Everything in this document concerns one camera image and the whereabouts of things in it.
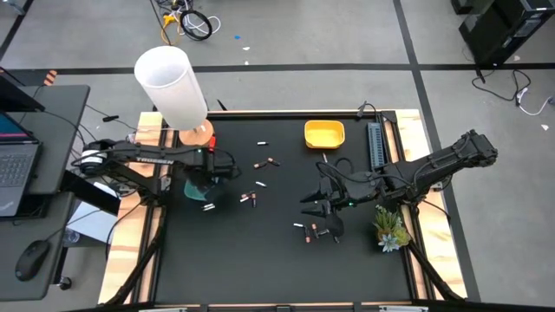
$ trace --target gray floor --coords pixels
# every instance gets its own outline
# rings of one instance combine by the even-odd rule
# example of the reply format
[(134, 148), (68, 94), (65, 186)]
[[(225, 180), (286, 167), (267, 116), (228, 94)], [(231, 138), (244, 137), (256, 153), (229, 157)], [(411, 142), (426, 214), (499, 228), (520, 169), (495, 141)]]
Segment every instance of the gray floor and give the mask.
[[(198, 0), (218, 16), (220, 32), (207, 42), (182, 38), (194, 65), (287, 63), (407, 63), (395, 8), (389, 0)], [(402, 0), (419, 63), (470, 63), (458, 33), (464, 17), (447, 0)], [(0, 5), (0, 38), (15, 20)], [(555, 18), (515, 55), (555, 62)], [(6, 68), (132, 67), (146, 49), (161, 45), (146, 1), (35, 1), (0, 65)], [(536, 111), (555, 95), (555, 70), (526, 71), (533, 80), (524, 105)], [(555, 234), (550, 190), (555, 179), (555, 107), (538, 117), (472, 88), (474, 72), (423, 72), (441, 144), (475, 128), (499, 148), (498, 162), (454, 178), (470, 256), (484, 302), (555, 306)], [(211, 109), (353, 108), (368, 100), (380, 108), (421, 108), (408, 71), (303, 71), (199, 74)], [(88, 84), (88, 104), (130, 125), (152, 107), (132, 75), (60, 75), (56, 84)], [(511, 96), (509, 71), (487, 87)], [(102, 123), (87, 109), (83, 125), (96, 138), (122, 139), (129, 129)], [(542, 125), (551, 127), (545, 131)], [(92, 259), (83, 263), (83, 259)], [(68, 275), (78, 286), (52, 289), (42, 302), (0, 303), (0, 311), (55, 311), (91, 307), (101, 286), (102, 249), (72, 250)]]

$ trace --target computer mouse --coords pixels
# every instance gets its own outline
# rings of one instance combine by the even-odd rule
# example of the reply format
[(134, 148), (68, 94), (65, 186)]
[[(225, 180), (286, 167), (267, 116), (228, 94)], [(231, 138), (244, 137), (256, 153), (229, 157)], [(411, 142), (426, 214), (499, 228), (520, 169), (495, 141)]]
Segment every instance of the computer mouse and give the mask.
[(16, 264), (16, 277), (25, 282), (36, 276), (41, 269), (44, 258), (48, 255), (50, 243), (44, 240), (37, 240), (29, 245), (19, 257)]

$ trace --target white cable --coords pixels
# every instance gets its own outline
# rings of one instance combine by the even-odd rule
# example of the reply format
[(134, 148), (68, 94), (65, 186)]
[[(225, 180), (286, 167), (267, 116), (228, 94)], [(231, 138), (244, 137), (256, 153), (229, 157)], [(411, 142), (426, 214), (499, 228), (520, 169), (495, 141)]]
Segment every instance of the white cable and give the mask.
[(520, 105), (520, 110), (523, 111), (525, 114), (529, 115), (529, 116), (538, 116), (539, 114), (541, 114), (541, 112), (544, 110), (545, 105), (547, 105), (547, 103), (552, 103), (553, 98), (550, 96), (549, 98), (547, 98), (547, 100), (545, 100), (544, 105), (541, 106), (541, 108), (539, 109), (539, 111), (537, 113), (530, 113), (527, 112), (522, 105)]
[[(185, 11), (189, 10), (189, 3), (187, 2), (187, 0), (185, 1)], [(222, 22), (219, 20), (219, 18), (215, 17), (215, 16), (210, 16), (208, 17), (208, 20), (210, 20), (211, 18), (215, 19), (216, 21), (218, 21), (218, 27), (216, 27), (215, 30), (212, 31), (213, 34), (215, 34), (222, 26)], [(200, 27), (203, 26), (206, 23), (202, 23), (201, 25), (195, 25), (193, 23), (191, 23), (191, 19), (189, 18), (189, 15), (185, 16), (185, 18), (183, 18), (183, 27), (187, 27), (189, 29), (196, 29), (198, 31), (200, 31), (203, 34), (208, 34), (208, 31), (202, 30)], [(180, 33), (179, 27), (177, 30), (177, 33), (180, 34), (181, 36), (183, 36), (185, 34), (185, 31), (183, 32), (183, 34)]]

